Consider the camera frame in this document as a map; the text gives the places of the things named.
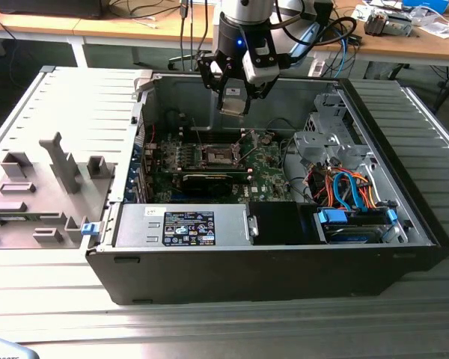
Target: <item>white label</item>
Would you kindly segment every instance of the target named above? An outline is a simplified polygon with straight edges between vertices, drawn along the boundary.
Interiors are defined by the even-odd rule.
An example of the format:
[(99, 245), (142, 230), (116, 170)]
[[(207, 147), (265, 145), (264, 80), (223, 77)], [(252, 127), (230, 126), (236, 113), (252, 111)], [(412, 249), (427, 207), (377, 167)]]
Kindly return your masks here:
[(241, 94), (240, 88), (227, 88), (226, 96), (239, 96)]
[(145, 217), (162, 217), (165, 215), (166, 207), (147, 207), (144, 216)]
[(0, 217), (0, 221), (26, 221), (25, 217)]

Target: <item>power supply label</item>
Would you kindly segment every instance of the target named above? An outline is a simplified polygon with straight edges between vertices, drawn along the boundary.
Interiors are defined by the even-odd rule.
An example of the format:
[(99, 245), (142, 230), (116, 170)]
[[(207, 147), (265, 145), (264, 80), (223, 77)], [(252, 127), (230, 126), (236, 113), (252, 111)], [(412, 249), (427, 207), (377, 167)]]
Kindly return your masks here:
[(162, 243), (167, 247), (215, 245), (215, 213), (165, 212)]

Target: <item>sticker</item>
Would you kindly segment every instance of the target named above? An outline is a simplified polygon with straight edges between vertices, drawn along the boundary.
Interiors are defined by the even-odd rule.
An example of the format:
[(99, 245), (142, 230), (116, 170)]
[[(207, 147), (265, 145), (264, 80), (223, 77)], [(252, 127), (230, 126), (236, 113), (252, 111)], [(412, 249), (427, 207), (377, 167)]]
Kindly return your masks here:
[(0, 221), (26, 221), (25, 217), (0, 217)]
[(164, 212), (164, 216), (165, 246), (216, 244), (214, 212)]
[(144, 211), (145, 217), (162, 217), (166, 212), (166, 207), (147, 207)]
[(239, 96), (241, 94), (240, 88), (227, 88), (226, 96)]

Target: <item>electronic equipment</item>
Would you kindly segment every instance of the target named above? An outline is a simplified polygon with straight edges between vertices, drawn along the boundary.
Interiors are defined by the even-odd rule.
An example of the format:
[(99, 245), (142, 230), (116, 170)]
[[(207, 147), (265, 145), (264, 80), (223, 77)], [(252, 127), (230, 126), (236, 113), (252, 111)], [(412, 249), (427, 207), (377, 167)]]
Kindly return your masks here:
[[(114, 178), (123, 192), (87, 228), (86, 259), (112, 300), (378, 295), (448, 256), (448, 235), (380, 128), (383, 84), (355, 86), (279, 79), (242, 122), (216, 109), (199, 76), (144, 80), (129, 167)], [(409, 104), (405, 118), (431, 121), (397, 84), (385, 88)]]
[[(253, 99), (264, 99), (268, 96), (281, 70), (299, 64), (314, 46), (339, 41), (355, 30), (356, 21), (352, 17), (345, 16), (328, 24), (332, 11), (332, 3), (329, 1), (284, 2), (286, 2), (284, 8), (287, 9), (285, 13), (292, 14), (286, 20), (283, 20), (280, 7), (275, 0), (222, 2), (218, 48), (214, 54), (204, 54), (198, 58), (203, 83), (206, 88), (218, 94), (217, 108), (220, 111), (236, 116), (246, 115)], [(296, 13), (297, 6), (300, 6), (298, 13)], [(269, 19), (273, 14), (273, 7), (280, 20), (278, 23), (271, 23)], [(309, 22), (309, 26), (318, 22), (320, 32), (313, 33), (310, 42), (295, 38), (297, 43), (305, 45), (299, 55), (277, 53), (272, 31), (284, 29), (288, 36), (292, 36), (286, 27), (302, 20)], [(323, 42), (324, 34), (341, 22), (351, 22), (352, 26), (348, 32), (331, 41)], [(211, 66), (213, 63), (216, 63), (222, 72), (219, 77), (213, 74)], [(234, 99), (227, 100), (225, 94), (228, 79), (244, 81), (248, 96), (242, 104), (237, 104)]]
[(411, 31), (412, 23), (408, 16), (399, 13), (387, 14), (382, 10), (373, 9), (364, 24), (364, 32), (372, 36), (409, 36)]
[(36, 13), (100, 18), (110, 0), (0, 0), (1, 13)]

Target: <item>floor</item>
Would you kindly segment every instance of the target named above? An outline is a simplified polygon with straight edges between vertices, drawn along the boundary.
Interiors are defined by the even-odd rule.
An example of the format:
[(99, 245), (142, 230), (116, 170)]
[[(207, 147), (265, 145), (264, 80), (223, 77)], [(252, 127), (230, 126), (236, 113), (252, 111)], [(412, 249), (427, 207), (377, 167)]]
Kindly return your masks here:
[[(75, 66), (72, 49), (63, 43), (41, 43), (36, 41), (12, 40), (4, 42), (7, 55), (0, 58), (0, 125), (19, 101), (25, 88), (33, 81), (43, 65)], [(168, 59), (179, 55), (176, 49), (139, 49), (140, 59), (149, 68), (166, 70)], [(86, 48), (88, 63), (91, 67), (138, 68), (132, 63), (131, 49), (124, 46), (90, 45)], [(295, 76), (308, 73), (310, 61), (300, 69), (293, 70)], [(350, 77), (362, 78), (367, 63), (356, 61)], [(401, 70), (397, 79), (412, 89), (427, 105), (432, 105), (441, 79), (428, 66), (411, 66)], [(449, 99), (437, 115), (449, 131)]]

